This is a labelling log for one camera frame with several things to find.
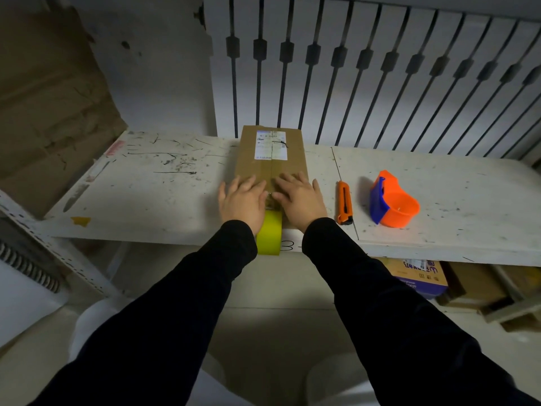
spring coil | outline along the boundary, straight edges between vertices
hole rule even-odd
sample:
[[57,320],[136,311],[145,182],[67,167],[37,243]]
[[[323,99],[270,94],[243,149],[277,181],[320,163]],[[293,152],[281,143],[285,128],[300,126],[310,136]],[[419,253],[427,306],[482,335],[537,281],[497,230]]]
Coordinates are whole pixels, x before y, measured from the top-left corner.
[[60,282],[56,278],[2,241],[0,241],[0,261],[5,262],[52,293],[58,293]]

orange utility knife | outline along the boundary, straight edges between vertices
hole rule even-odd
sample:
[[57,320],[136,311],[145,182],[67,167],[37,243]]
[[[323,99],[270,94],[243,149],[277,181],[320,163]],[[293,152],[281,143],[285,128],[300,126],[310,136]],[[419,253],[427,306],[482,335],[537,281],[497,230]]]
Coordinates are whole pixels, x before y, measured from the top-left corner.
[[338,181],[338,216],[336,222],[340,225],[351,225],[353,223],[349,185],[343,181]]

black jacket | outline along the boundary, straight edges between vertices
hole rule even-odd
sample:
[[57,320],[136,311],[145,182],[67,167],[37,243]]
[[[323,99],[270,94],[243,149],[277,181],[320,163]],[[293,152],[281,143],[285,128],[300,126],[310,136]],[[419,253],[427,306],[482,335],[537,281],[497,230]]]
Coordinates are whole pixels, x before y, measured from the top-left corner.
[[[332,219],[308,227],[302,252],[333,291],[382,405],[541,404],[516,389],[474,338],[370,259]],[[101,325],[31,404],[186,403],[231,283],[256,255],[250,228],[226,222],[198,252]]]

blue tape dispenser part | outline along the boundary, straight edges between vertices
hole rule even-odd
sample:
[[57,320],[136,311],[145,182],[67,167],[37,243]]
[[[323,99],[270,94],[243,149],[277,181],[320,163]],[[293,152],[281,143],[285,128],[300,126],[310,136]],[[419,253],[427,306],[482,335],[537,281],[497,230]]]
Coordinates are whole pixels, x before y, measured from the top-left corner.
[[379,180],[374,184],[370,190],[370,217],[378,225],[383,216],[390,209],[383,199],[383,181],[385,178],[379,177]]

red sticker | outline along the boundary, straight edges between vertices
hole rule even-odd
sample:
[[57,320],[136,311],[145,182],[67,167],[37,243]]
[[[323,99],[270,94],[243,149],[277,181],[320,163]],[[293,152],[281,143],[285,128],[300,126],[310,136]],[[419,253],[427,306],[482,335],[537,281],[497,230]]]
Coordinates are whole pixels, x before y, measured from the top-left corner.
[[126,143],[125,141],[116,141],[113,145],[111,145],[109,147],[109,149],[105,153],[105,156],[113,156],[113,155],[115,155],[116,152],[119,149],[121,149],[124,146],[125,143]]

